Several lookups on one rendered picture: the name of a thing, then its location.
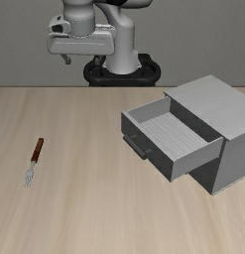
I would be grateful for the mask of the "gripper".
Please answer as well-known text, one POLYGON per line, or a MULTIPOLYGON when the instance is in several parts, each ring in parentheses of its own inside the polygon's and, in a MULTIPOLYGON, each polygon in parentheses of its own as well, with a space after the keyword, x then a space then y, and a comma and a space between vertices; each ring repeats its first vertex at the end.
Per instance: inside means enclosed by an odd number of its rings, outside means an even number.
POLYGON ((94 57, 97 66, 104 64, 106 56, 113 55, 116 30, 111 25, 71 24, 63 14, 54 16, 49 23, 48 51, 61 55, 65 64, 71 64, 68 55, 99 55, 94 57))

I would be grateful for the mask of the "grey cabinet drawer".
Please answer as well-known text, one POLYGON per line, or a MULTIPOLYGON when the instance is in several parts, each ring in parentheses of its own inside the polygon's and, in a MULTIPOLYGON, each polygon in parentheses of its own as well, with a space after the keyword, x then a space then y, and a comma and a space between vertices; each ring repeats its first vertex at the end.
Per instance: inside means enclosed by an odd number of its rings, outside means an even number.
POLYGON ((170 182, 219 157, 223 137, 168 96, 121 112, 123 139, 170 182))

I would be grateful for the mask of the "grey cabinet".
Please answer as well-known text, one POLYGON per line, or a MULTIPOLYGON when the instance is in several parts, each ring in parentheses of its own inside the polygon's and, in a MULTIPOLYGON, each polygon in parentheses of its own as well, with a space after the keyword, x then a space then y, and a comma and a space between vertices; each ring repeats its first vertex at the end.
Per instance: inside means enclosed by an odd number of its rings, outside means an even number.
POLYGON ((245 178, 245 94, 209 75, 166 95, 224 138, 219 157, 189 174, 212 195, 245 178))

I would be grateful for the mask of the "brown-handled silver fork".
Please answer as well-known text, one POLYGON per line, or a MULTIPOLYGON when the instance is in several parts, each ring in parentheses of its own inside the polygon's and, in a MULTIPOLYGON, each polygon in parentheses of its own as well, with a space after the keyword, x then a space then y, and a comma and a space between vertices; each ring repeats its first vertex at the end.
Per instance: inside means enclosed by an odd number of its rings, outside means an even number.
POLYGON ((34 165, 38 162, 43 144, 44 144, 44 139, 40 138, 38 140, 35 150, 33 152, 30 168, 27 170, 26 175, 25 175, 25 186, 26 187, 29 187, 32 184, 32 180, 33 180, 33 176, 34 176, 34 165))

